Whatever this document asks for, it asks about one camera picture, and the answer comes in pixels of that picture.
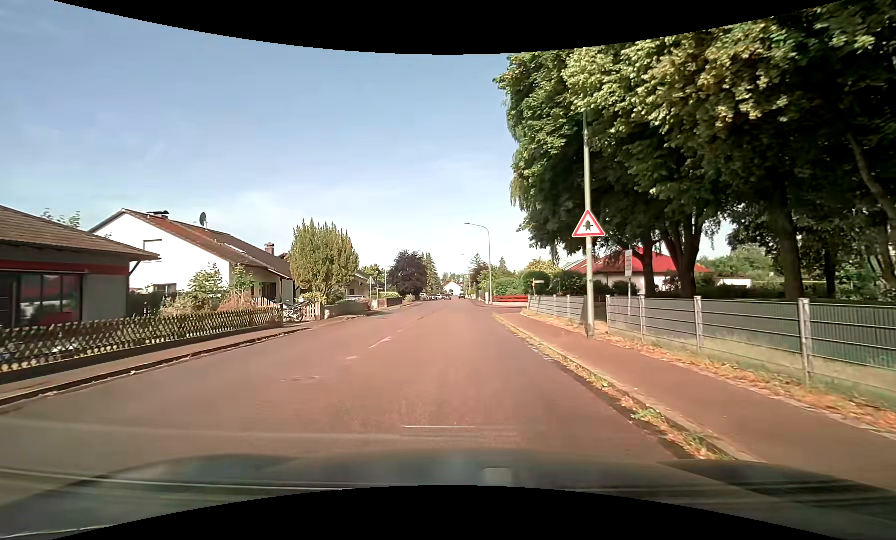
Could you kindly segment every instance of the motorcycle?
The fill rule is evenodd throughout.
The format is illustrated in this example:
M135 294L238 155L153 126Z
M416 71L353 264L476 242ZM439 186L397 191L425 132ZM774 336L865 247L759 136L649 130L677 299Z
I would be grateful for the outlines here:
M292 323L300 323L305 318L305 302L293 303L284 307L285 319Z

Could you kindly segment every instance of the red barrier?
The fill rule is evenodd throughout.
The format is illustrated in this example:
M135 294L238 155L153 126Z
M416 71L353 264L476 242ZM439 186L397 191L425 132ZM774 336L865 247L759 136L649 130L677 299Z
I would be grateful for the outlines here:
M528 295L527 294L499 294L492 298L494 302L502 303L502 302L527 302Z

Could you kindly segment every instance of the window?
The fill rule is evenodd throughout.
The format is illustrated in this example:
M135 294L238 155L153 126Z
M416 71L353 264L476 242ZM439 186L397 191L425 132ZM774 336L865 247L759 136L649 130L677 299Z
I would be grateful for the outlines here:
M0 272L0 325L50 326L82 320L82 276Z
M142 240L142 250L161 255L161 240ZM161 263L161 259L146 260L145 263Z
M178 283L162 283L152 285L151 292L160 292L162 294L175 294L178 292Z

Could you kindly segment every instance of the red roof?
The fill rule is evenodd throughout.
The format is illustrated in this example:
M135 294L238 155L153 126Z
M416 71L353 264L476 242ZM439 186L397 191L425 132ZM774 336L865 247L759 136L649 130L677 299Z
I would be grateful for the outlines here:
M638 253L642 253L642 248L634 248L634 251ZM653 271L656 274L662 273L677 273L678 268L675 267L675 262L672 260L670 256L664 253L660 253L658 251L651 252L651 262L653 266ZM575 264L569 270L573 272L586 272L587 263L583 260L578 264ZM638 257L634 256L631 258L631 273L632 274L642 274L645 269L642 268L641 261L638 260ZM711 270L707 269L705 266L701 264L694 265L695 272L711 272ZM624 274L625 273L625 252L623 250L615 251L613 253L607 254L597 261L595 261L595 267L592 269L592 274Z

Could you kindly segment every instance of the red and white sign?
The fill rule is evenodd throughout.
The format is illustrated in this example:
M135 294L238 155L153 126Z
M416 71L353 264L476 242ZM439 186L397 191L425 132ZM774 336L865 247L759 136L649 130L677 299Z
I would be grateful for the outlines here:
M575 239L603 237L604 235L605 230L599 225L598 220L595 219L595 214L591 213L591 210L584 211L584 214L581 215L581 221L577 222L577 227L574 228L574 233L572 233L572 237Z

